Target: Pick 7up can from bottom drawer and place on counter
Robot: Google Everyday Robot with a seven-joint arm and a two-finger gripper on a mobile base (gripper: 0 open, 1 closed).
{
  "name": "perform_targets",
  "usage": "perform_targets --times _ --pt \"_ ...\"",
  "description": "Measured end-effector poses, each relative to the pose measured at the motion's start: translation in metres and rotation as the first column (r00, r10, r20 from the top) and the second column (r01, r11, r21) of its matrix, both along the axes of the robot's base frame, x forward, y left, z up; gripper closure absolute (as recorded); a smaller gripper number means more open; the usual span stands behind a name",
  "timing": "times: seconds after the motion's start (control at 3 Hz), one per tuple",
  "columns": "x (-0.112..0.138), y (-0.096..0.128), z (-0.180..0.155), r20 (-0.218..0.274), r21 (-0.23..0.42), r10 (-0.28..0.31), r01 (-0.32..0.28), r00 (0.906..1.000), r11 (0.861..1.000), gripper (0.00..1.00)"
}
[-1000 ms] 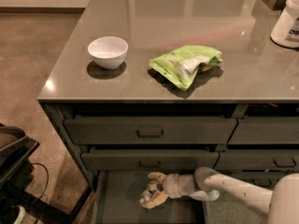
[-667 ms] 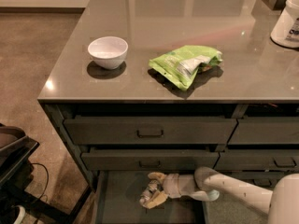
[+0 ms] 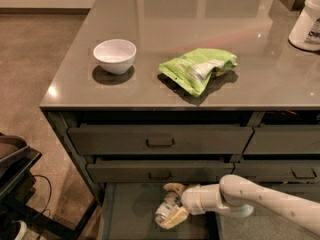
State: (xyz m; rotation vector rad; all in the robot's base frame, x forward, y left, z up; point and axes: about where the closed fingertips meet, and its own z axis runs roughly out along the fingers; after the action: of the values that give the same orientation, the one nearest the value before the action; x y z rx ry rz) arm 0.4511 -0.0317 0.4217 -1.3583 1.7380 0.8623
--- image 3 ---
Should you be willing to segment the dark robot base cart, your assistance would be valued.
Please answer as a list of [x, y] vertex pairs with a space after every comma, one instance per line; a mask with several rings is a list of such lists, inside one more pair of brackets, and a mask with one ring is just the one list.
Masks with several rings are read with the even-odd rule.
[[33, 215], [26, 206], [42, 154], [18, 136], [0, 135], [0, 240], [22, 240]]

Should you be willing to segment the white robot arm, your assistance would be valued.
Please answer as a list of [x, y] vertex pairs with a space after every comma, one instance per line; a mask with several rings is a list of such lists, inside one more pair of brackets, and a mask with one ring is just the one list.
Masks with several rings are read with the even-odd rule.
[[255, 206], [283, 217], [306, 231], [320, 236], [320, 204], [255, 184], [237, 175], [225, 175], [217, 184], [183, 185], [167, 183], [167, 195], [155, 213], [156, 223], [171, 229], [189, 215], [215, 212], [244, 218]]

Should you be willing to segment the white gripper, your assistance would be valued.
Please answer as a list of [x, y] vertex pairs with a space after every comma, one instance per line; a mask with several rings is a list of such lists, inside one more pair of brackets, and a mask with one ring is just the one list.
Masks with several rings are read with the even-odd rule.
[[192, 185], [186, 189], [186, 186], [180, 183], [167, 183], [164, 185], [164, 189], [167, 192], [174, 192], [178, 195], [182, 194], [181, 202], [184, 207], [175, 207], [169, 217], [161, 223], [161, 226], [167, 230], [184, 222], [188, 218], [189, 213], [201, 215], [214, 211], [221, 204], [218, 184]]

